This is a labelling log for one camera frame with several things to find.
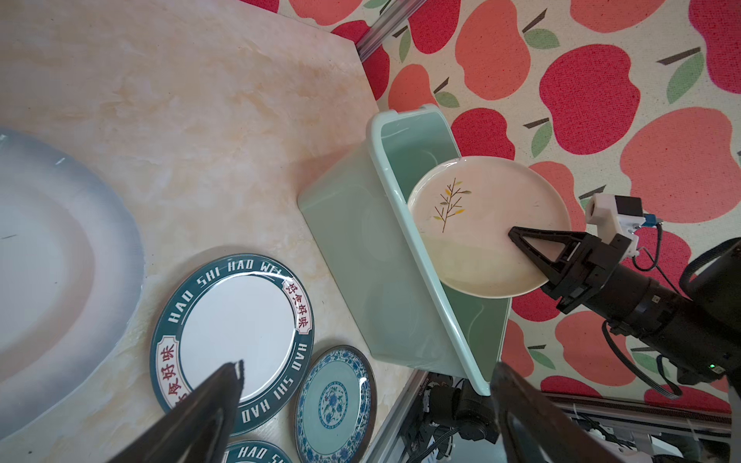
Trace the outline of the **cream plate with twig motif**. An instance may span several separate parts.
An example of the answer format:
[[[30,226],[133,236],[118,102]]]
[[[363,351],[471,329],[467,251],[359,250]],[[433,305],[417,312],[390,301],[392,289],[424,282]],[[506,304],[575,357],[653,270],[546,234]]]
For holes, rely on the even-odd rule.
[[[538,289],[545,275],[509,238],[513,227],[568,231],[557,190],[514,161],[463,156],[430,170],[407,206],[438,278],[476,297],[515,297]]]

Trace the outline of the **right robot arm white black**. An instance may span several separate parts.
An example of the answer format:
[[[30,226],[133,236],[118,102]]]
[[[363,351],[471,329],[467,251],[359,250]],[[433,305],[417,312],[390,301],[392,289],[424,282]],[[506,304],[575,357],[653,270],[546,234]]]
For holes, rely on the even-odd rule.
[[[608,243],[585,231],[509,230],[509,239],[545,276],[542,290],[569,314],[584,306],[598,314],[611,351],[656,393],[680,399],[684,385],[727,378],[740,389],[740,240],[732,238],[688,264],[679,291],[621,265],[631,243]],[[611,335],[632,336],[677,367],[660,385],[623,355]]]

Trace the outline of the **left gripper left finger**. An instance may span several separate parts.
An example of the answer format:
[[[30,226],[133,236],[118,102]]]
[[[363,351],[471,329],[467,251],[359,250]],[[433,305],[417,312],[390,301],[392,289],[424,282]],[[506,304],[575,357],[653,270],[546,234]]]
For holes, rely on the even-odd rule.
[[[111,460],[219,462],[233,431],[244,364],[226,363]]]

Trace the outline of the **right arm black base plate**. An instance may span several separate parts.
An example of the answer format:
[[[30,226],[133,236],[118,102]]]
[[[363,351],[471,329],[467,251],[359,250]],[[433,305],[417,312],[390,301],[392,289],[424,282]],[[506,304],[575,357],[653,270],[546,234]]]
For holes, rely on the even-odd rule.
[[[493,401],[467,379],[430,373],[401,425],[410,462],[450,455],[455,437],[496,444],[500,437]]]

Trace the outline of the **mint green plastic bin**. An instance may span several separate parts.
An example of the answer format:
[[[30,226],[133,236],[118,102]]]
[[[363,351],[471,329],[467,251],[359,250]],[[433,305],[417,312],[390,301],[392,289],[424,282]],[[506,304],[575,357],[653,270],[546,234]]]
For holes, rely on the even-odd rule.
[[[511,302],[443,284],[407,206],[424,175],[458,157],[436,106],[385,111],[297,204],[372,357],[465,378],[488,395]]]

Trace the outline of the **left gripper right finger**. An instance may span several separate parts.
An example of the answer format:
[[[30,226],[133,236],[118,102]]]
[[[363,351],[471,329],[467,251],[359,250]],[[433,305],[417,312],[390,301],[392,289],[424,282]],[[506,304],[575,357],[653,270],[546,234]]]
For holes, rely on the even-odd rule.
[[[500,362],[490,381],[497,424],[509,462],[606,462],[596,443],[545,395]]]

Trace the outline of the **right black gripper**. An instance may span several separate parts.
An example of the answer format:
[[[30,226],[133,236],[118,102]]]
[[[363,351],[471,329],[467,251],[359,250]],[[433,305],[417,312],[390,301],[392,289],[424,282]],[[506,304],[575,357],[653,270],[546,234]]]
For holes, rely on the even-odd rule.
[[[550,231],[512,227],[511,242],[547,278],[543,290],[569,314],[596,295],[607,283],[631,245],[615,235],[609,243],[583,231]]]

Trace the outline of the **white fluted plate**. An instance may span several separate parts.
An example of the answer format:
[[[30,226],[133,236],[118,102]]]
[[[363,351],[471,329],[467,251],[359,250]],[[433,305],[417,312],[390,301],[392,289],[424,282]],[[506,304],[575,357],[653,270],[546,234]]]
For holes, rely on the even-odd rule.
[[[121,198],[72,156],[1,132],[1,433],[82,385],[141,299],[145,256]]]

